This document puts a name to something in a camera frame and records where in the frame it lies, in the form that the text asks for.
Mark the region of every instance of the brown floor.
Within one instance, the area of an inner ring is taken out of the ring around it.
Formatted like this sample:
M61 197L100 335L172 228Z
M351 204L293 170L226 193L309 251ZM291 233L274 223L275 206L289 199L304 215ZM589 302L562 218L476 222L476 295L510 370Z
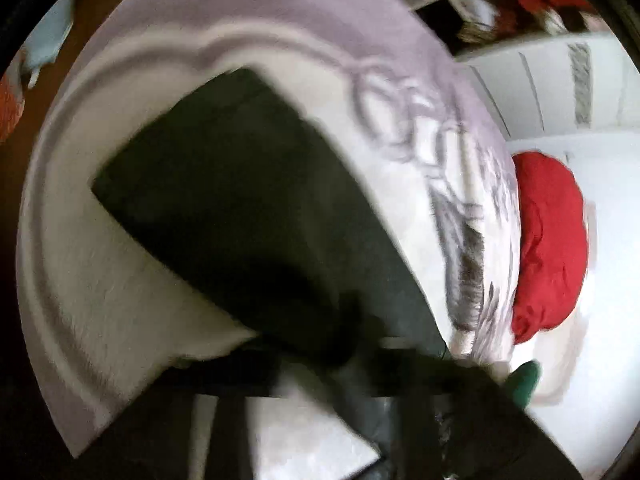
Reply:
M26 91L20 122L0 145L0 478L13 469L12 479L57 479L70 459L38 392L20 329L15 291L20 194L50 103L86 42L121 1L76 0L74 25L58 59Z

